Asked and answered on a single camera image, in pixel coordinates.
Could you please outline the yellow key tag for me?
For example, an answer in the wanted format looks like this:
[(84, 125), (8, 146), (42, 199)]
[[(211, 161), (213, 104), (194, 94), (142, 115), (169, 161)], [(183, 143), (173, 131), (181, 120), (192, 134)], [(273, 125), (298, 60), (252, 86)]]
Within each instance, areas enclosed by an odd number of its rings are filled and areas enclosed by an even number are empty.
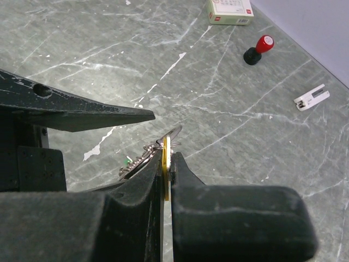
[(164, 199), (165, 201), (169, 201), (169, 172), (171, 167), (171, 138), (169, 135), (163, 139), (161, 167), (164, 180)]

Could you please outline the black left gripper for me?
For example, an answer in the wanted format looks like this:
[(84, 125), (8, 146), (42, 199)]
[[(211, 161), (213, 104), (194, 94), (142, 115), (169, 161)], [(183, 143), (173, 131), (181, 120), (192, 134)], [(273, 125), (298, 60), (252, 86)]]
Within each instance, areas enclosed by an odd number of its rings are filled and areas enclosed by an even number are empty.
[(2, 192), (67, 190), (62, 152), (49, 148), (45, 127), (81, 132), (155, 119), (150, 110), (100, 103), (5, 70), (1, 114), (20, 121), (1, 120)]

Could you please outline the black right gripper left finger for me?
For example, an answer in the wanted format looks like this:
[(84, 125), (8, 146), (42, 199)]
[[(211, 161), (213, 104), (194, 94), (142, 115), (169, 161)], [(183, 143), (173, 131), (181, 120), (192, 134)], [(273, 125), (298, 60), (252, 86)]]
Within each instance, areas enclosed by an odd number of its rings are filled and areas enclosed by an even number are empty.
[(162, 261), (161, 153), (123, 183), (1, 194), (1, 261)]

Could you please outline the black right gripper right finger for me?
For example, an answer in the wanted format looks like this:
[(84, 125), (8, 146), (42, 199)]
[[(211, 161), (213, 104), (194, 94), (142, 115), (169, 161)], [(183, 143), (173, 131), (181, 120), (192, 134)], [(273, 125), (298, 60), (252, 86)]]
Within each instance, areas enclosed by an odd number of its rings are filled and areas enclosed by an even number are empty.
[(172, 156), (175, 261), (308, 261), (318, 250), (303, 199), (283, 186), (206, 185)]

